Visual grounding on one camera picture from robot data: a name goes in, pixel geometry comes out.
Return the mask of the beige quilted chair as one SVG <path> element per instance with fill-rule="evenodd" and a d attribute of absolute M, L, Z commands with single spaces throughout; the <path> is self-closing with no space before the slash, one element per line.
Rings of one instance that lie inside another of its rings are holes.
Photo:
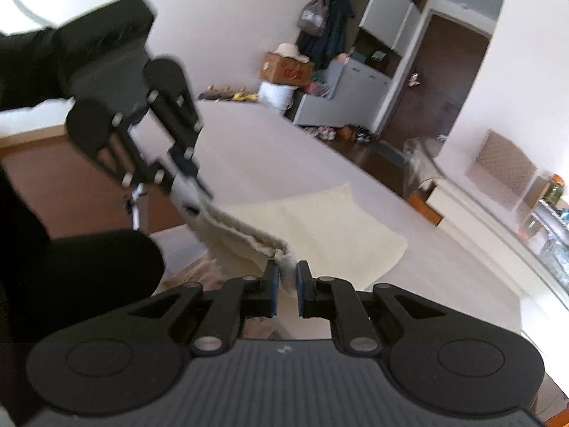
<path fill-rule="evenodd" d="M 489 130 L 465 176 L 501 207 L 513 209 L 527 193 L 537 167 L 506 137 Z"/>

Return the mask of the white plastic bucket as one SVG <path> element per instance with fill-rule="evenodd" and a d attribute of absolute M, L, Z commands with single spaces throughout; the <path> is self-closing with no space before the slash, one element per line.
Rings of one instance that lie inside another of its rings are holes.
<path fill-rule="evenodd" d="M 293 104 L 293 95 L 296 87 L 289 85 L 278 85 L 262 81 L 257 100 L 283 115 Z"/>

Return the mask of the grey white cabinet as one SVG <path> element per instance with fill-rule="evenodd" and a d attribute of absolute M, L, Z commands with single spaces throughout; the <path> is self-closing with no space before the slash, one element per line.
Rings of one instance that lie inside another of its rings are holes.
<path fill-rule="evenodd" d="M 344 51 L 313 84 L 295 95 L 288 112 L 297 126 L 370 130 L 420 19 L 413 0 L 350 0 Z"/>

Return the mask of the cardboard box red print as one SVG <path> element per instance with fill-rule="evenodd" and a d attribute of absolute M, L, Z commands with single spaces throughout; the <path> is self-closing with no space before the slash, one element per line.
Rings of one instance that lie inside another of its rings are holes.
<path fill-rule="evenodd" d="M 276 53 L 265 53 L 260 79 L 275 85 L 306 87 L 312 81 L 313 66 L 311 62 L 302 63 Z"/>

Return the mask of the white dining table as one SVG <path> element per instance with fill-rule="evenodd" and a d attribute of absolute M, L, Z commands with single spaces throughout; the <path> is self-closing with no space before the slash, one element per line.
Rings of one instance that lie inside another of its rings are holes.
<path fill-rule="evenodd" d="M 521 201 L 506 209 L 465 176 L 477 155 L 431 138 L 407 140 L 403 153 L 405 196 L 424 196 L 441 228 L 514 290 L 568 303 L 568 218 L 546 201 L 547 175 L 537 170 Z"/>

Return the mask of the cream white towel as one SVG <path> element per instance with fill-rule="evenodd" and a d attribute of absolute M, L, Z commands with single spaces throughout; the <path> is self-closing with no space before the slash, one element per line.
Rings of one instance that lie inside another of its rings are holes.
<path fill-rule="evenodd" d="M 363 211 L 348 186 L 259 204 L 206 202 L 188 227 L 206 250 L 168 283 L 196 281 L 207 290 L 237 276 L 261 276 L 270 260 L 289 296 L 302 260 L 316 278 L 333 276 L 363 290 L 392 270 L 408 246 Z"/>

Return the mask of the dark brown door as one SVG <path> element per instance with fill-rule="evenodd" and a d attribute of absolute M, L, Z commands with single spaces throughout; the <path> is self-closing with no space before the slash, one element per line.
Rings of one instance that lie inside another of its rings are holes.
<path fill-rule="evenodd" d="M 490 38 L 431 16 L 381 139 L 403 149 L 413 138 L 445 139 L 477 77 Z"/>

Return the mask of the dark hanging jacket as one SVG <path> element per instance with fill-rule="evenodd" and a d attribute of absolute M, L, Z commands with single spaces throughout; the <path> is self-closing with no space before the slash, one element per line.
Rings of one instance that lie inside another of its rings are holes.
<path fill-rule="evenodd" d="M 314 63 L 315 70 L 327 69 L 333 58 L 344 51 L 347 23 L 354 16 L 350 0 L 331 0 L 323 35 L 315 37 L 305 32 L 300 34 L 300 53 Z"/>

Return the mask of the grey hanging bag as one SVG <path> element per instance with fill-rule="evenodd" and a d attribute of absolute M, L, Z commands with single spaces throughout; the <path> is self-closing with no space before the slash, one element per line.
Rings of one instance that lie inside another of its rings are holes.
<path fill-rule="evenodd" d="M 330 10 L 330 0 L 310 0 L 303 8 L 297 27 L 304 33 L 321 37 L 325 31 Z"/>

